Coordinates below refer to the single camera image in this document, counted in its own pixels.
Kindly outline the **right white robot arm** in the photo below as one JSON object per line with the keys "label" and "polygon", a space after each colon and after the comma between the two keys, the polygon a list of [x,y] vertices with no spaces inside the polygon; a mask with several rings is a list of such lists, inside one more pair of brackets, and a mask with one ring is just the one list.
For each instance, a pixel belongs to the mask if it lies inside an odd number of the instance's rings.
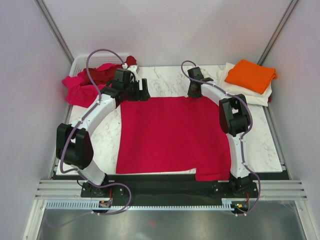
{"label": "right white robot arm", "polygon": [[252,115],[246,97],[228,93],[213,79],[205,78],[198,66],[190,68],[184,75],[190,79],[189,97],[207,97],[219,107],[219,124],[227,136],[231,157],[229,191],[233,196],[240,197],[251,181],[245,157],[246,134],[252,128]]}

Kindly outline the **crimson red t shirt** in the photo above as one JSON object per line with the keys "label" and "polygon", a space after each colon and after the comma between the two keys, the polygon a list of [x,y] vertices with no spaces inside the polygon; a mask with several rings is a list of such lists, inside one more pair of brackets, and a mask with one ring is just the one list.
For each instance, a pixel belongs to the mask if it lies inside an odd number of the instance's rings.
{"label": "crimson red t shirt", "polygon": [[152,97],[120,105],[117,174],[195,170],[197,181],[226,181],[231,154],[219,107],[207,97]]}

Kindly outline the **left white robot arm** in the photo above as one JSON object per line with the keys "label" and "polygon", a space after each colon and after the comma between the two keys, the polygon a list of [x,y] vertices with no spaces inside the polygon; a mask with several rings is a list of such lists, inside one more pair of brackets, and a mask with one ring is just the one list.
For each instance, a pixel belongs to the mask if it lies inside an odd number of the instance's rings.
{"label": "left white robot arm", "polygon": [[107,175],[94,161],[91,136],[100,123],[125,101],[147,101],[150,98],[147,79],[137,78],[138,67],[118,68],[111,83],[97,90],[97,97],[87,110],[72,123],[61,123],[56,131],[56,157],[60,172],[68,173],[64,165],[71,166],[83,179],[92,184],[92,191],[99,197],[106,196],[110,185]]}

